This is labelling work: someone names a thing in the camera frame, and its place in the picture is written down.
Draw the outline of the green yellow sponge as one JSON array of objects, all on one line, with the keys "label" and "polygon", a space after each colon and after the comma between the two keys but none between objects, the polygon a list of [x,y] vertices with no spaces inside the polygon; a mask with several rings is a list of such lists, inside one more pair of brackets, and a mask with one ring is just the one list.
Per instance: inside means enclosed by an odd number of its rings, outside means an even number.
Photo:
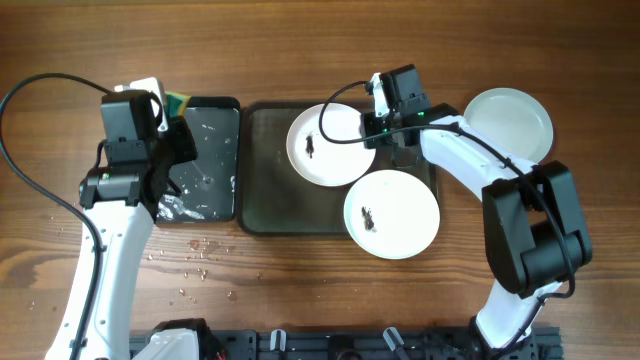
[{"label": "green yellow sponge", "polygon": [[166,92],[166,106],[165,112],[169,118],[183,116],[188,104],[191,100],[189,95],[184,95],[175,92]]}]

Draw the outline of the pale green plate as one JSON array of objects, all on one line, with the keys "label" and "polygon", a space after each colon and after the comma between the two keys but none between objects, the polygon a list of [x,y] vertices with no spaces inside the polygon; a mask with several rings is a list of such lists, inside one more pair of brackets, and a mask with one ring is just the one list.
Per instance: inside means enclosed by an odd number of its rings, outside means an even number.
[{"label": "pale green plate", "polygon": [[523,91],[484,91],[469,102],[464,118],[478,133],[519,158],[539,163],[552,149],[551,118],[534,97]]}]

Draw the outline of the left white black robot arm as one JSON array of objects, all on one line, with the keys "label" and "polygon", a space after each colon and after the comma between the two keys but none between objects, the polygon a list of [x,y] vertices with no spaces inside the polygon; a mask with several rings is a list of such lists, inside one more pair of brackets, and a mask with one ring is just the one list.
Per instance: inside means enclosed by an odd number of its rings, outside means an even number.
[{"label": "left white black robot arm", "polygon": [[69,300],[49,359],[127,359],[142,253],[165,194],[179,195],[170,178],[176,164],[197,157],[183,117],[165,117],[149,90],[103,96],[107,164],[80,183],[85,225]]}]

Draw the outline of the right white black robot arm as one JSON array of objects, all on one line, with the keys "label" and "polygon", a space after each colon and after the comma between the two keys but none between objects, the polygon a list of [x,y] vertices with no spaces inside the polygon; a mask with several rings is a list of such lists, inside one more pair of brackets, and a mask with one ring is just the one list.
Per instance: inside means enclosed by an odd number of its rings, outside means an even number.
[{"label": "right white black robot arm", "polygon": [[479,354],[499,358],[521,348],[551,298],[567,299],[592,245],[569,169],[518,158],[475,132],[447,104],[413,113],[361,117],[368,148],[401,136],[417,145],[482,203],[486,257],[495,277],[470,328]]}]

